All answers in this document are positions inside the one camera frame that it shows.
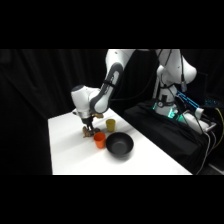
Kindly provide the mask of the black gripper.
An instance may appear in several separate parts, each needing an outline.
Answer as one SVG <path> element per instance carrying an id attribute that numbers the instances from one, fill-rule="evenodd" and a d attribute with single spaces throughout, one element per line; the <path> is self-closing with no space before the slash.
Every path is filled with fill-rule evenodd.
<path id="1" fill-rule="evenodd" d="M 90 116 L 88 118 L 82 118 L 82 122 L 84 125 L 87 126 L 87 128 L 90 130 L 91 133 L 94 132 L 94 127 L 93 127 L 93 119 L 94 117 L 93 116 Z M 88 134 L 88 129 L 87 129 L 85 126 L 83 127 L 83 133 L 84 134 Z"/>

